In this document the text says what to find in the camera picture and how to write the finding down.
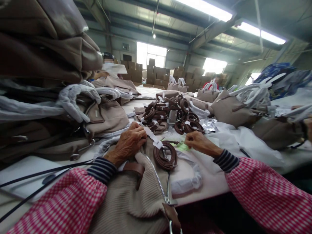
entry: person's right hand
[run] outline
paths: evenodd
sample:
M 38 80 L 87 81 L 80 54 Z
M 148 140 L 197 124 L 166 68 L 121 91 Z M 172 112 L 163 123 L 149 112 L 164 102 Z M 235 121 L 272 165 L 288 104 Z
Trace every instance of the person's right hand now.
M 198 150 L 199 152 L 207 154 L 213 158 L 219 157 L 223 152 L 223 149 L 217 147 L 198 131 L 188 133 L 185 137 L 184 143 L 189 148 L 194 148 L 195 150 Z

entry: person's left hand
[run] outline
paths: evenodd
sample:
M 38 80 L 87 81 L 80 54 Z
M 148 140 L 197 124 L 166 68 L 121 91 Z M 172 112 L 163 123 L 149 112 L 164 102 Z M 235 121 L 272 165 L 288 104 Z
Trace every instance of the person's left hand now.
M 104 158 L 118 168 L 124 161 L 134 156 L 146 141 L 147 134 L 144 128 L 132 122 L 129 129 L 120 135 L 116 148 L 108 152 Z

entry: black strap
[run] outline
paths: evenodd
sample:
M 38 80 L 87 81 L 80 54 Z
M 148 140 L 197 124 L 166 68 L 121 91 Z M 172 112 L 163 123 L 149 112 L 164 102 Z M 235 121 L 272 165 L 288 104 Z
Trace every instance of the black strap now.
M 33 198 L 34 196 L 36 196 L 39 192 L 41 192 L 43 189 L 45 189 L 47 186 L 49 186 L 53 181 L 55 181 L 57 178 L 59 178 L 60 176 L 62 176 L 63 174 L 65 174 L 66 172 L 68 172 L 70 169 L 74 168 L 74 167 L 77 167 L 77 166 L 82 166 L 82 165 L 93 165 L 93 163 L 88 163 L 90 161 L 92 161 L 93 159 L 91 160 L 88 160 L 88 161 L 84 161 L 84 162 L 79 162 L 79 163 L 75 163 L 75 164 L 71 164 L 71 165 L 67 165 L 67 166 L 62 166 L 62 167 L 57 167 L 57 168 L 53 168 L 53 169 L 50 169 L 50 170 L 46 170 L 46 171 L 43 171 L 43 172 L 38 172 L 38 173 L 35 173 L 35 174 L 32 174 L 32 175 L 28 175 L 28 176 L 24 176 L 24 177 L 21 177 L 19 179 L 15 179 L 15 180 L 12 180 L 12 181 L 9 181 L 5 184 L 2 184 L 0 185 L 0 187 L 4 187 L 6 185 L 10 185 L 10 184 L 13 184 L 13 183 L 16 183 L 16 182 L 19 182 L 19 181 L 22 181 L 22 180 L 25 180 L 25 179 L 28 179 L 28 178 L 32 178 L 32 177 L 35 177 L 35 176 L 39 176 L 39 175 L 43 175 L 43 174 L 47 174 L 47 173 L 50 173 L 50 172 L 55 172 L 55 171 L 61 171 L 61 170 L 64 170 L 64 169 L 67 169 L 66 171 L 62 172 L 61 174 L 57 175 L 56 177 L 54 177 L 53 179 L 49 180 L 46 184 L 44 184 L 41 188 L 37 189 L 35 192 L 33 192 L 31 195 L 29 195 L 28 197 L 26 197 L 24 200 L 22 200 L 19 204 L 17 204 L 14 208 L 12 208 L 9 212 L 7 212 L 4 216 L 2 216 L 0 218 L 0 223 L 2 221 L 4 221 L 7 217 L 9 217 L 14 211 L 16 211 L 18 208 L 20 208 L 23 204 L 25 204 L 27 201 L 29 201 L 31 198 Z

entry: pink checkered sleeve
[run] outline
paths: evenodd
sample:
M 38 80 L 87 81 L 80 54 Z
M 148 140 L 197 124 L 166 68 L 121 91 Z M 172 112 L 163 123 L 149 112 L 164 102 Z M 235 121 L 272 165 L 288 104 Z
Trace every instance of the pink checkered sleeve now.
M 312 196 L 262 162 L 240 158 L 226 174 L 243 208 L 268 233 L 312 233 Z
M 106 191 L 86 170 L 72 169 L 8 233 L 87 233 Z

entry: fluorescent light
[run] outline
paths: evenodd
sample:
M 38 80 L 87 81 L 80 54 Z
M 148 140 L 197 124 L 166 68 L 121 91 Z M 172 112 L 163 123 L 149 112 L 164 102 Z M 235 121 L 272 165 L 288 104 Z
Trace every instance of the fluorescent light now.
M 244 30 L 248 33 L 251 33 L 253 35 L 256 35 L 256 36 L 259 36 L 260 37 L 260 29 L 250 25 L 250 24 L 247 24 L 245 22 L 242 22 L 240 26 L 238 26 L 239 29 L 241 30 Z M 268 41 L 271 41 L 275 44 L 278 44 L 278 45 L 282 45 L 284 44 L 286 41 L 277 37 L 277 36 L 274 36 L 270 33 L 267 33 L 266 31 L 263 31 L 261 30 L 261 36 L 263 39 L 266 39 Z
M 208 2 L 205 2 L 203 0 L 176 0 L 178 2 L 181 2 L 189 7 L 192 7 L 196 10 L 199 10 L 203 13 L 206 13 L 208 15 L 211 15 L 219 20 L 222 20 L 224 22 L 229 21 L 232 18 L 232 14 L 228 13 L 225 10 L 222 10 L 218 7 L 215 7 Z

